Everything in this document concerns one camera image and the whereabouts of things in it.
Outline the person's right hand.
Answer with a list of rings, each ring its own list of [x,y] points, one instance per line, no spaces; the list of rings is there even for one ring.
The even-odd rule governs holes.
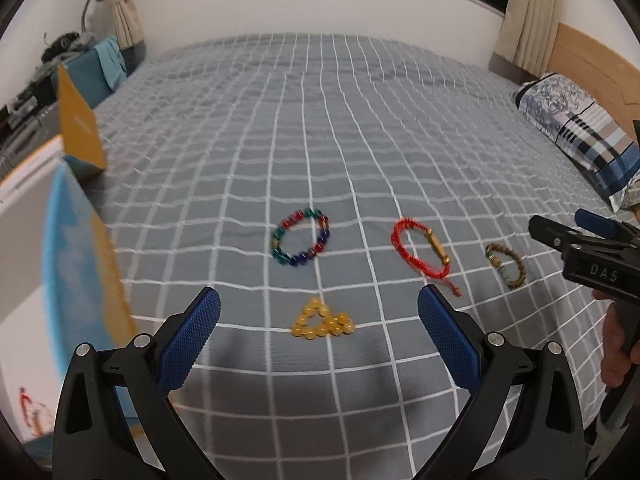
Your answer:
[[[623,381],[633,365],[640,363],[639,344],[635,344],[631,350],[624,350],[626,341],[625,332],[620,325],[618,316],[618,301],[605,292],[593,289],[592,296],[595,300],[608,300],[608,312],[606,312],[603,327],[603,358],[601,361],[601,379],[607,387],[617,388]]]

